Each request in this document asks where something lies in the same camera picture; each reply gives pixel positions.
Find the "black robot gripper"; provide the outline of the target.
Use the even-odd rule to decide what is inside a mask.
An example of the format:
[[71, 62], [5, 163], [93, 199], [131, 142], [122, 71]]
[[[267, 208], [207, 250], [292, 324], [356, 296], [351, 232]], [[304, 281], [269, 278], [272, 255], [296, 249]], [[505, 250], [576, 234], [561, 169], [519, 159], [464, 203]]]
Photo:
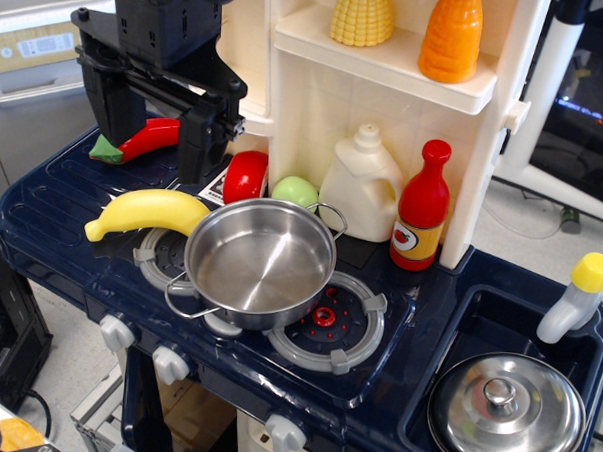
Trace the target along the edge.
[[244, 80], [221, 59], [223, 7], [234, 0], [114, 0], [113, 12], [71, 14], [84, 87], [100, 132], [120, 147], [155, 100], [181, 114], [178, 180], [196, 184], [244, 133]]

